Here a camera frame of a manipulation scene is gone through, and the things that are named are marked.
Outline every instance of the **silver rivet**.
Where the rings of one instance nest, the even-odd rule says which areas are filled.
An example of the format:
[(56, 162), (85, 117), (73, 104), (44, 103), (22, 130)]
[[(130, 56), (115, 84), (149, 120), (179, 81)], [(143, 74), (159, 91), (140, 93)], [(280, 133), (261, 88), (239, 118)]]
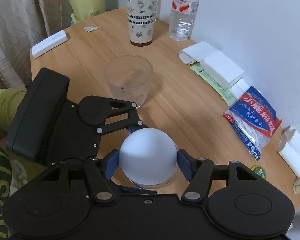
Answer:
[(190, 200), (196, 200), (200, 198), (200, 194), (194, 191), (189, 191), (185, 194), (185, 198), (190, 199)]
[(110, 192), (106, 192), (106, 191), (99, 192), (97, 194), (97, 198), (100, 200), (108, 200), (108, 199), (112, 198), (112, 194)]

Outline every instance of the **wooden table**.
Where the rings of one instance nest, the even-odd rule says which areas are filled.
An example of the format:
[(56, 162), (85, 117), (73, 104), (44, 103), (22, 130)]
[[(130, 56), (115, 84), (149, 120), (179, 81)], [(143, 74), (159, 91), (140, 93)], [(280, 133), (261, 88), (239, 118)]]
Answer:
[[(85, 32), (85, 26), (101, 28)], [(299, 207), (300, 195), (295, 195), (292, 190), (296, 176), (276, 151), (281, 130), (275, 133), (263, 149), (261, 160), (256, 162), (222, 118), (228, 109), (227, 104), (179, 59), (179, 51), (194, 44), (193, 41), (174, 41), (169, 37), (168, 25), (157, 21), (153, 43), (147, 47), (135, 47), (130, 44), (124, 8), (90, 18), (65, 31), (69, 38), (67, 42), (37, 59), (31, 59), (33, 78), (42, 67), (68, 76), (67, 97), (76, 103), (88, 95), (111, 97), (103, 78), (107, 63), (122, 55), (140, 55), (148, 59), (154, 69), (152, 89), (145, 104), (138, 109), (139, 117), (146, 125), (167, 133), (178, 147), (194, 158), (204, 157), (223, 165), (230, 160), (238, 160), (248, 167), (261, 165), (266, 170), (267, 180), (292, 200), (295, 209)], [(103, 136), (98, 156), (103, 157), (112, 149), (119, 149), (128, 134), (121, 130)], [(113, 180), (131, 186), (120, 168)], [(159, 192), (178, 193), (180, 196), (187, 185), (180, 172), (174, 183)], [(225, 181), (214, 181), (211, 192), (224, 186)]]

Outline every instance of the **white tumbler with red lid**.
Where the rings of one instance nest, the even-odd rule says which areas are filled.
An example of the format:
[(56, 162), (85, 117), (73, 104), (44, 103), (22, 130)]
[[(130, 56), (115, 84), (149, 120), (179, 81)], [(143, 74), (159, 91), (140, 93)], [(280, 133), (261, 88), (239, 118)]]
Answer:
[(130, 42), (147, 46), (152, 42), (158, 0), (127, 0)]

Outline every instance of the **white ball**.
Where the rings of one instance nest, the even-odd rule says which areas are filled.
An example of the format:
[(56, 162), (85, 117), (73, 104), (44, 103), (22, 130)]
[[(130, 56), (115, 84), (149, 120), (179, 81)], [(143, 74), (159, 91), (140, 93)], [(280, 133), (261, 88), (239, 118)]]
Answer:
[(130, 134), (120, 149), (120, 166), (137, 184), (157, 185), (175, 171), (177, 149), (163, 131), (143, 128)]

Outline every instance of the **beige curtain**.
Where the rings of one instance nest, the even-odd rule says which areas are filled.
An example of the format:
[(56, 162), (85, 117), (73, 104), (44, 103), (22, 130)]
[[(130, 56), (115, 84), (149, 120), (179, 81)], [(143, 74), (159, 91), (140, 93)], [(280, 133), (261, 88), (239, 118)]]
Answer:
[(31, 81), (30, 48), (70, 25), (68, 0), (0, 0), (0, 88)]

